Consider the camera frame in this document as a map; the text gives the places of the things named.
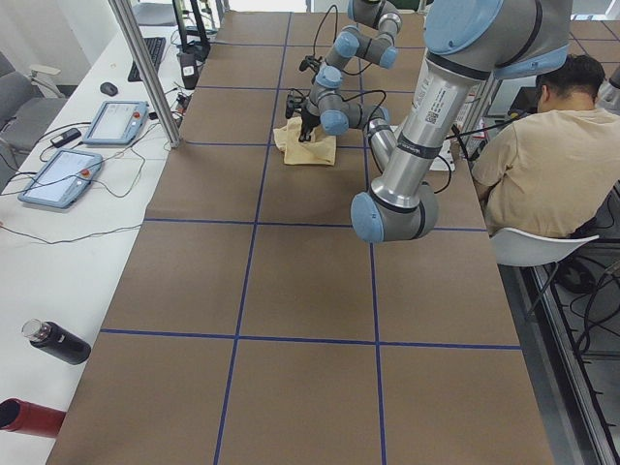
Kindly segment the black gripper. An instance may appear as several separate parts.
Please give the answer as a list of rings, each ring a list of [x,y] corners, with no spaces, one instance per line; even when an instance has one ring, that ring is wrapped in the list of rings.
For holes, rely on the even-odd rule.
[[[320,125],[320,111],[313,104],[305,104],[301,110],[302,125],[298,141],[301,143],[312,140],[313,130]]]

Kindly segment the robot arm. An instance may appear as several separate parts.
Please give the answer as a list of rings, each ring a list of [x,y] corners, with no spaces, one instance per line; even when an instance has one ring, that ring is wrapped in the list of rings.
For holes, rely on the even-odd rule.
[[[389,1],[351,0],[348,4],[351,21],[378,32],[372,38],[359,31],[356,25],[344,27],[325,57],[325,66],[342,71],[353,58],[390,69],[398,56],[395,39],[402,27],[401,16]]]
[[[287,113],[300,113],[302,141],[317,126],[332,136],[351,128],[367,136],[382,173],[352,201],[358,237],[370,243],[410,240],[434,228],[438,203],[424,178],[470,89],[489,77],[523,78],[558,69],[568,53],[572,8],[570,1],[434,2],[423,32],[427,75],[394,133],[384,108],[354,105],[339,88],[354,56],[386,69],[394,64],[401,17],[389,1],[350,2],[354,25],[337,36],[308,96],[289,103]]]

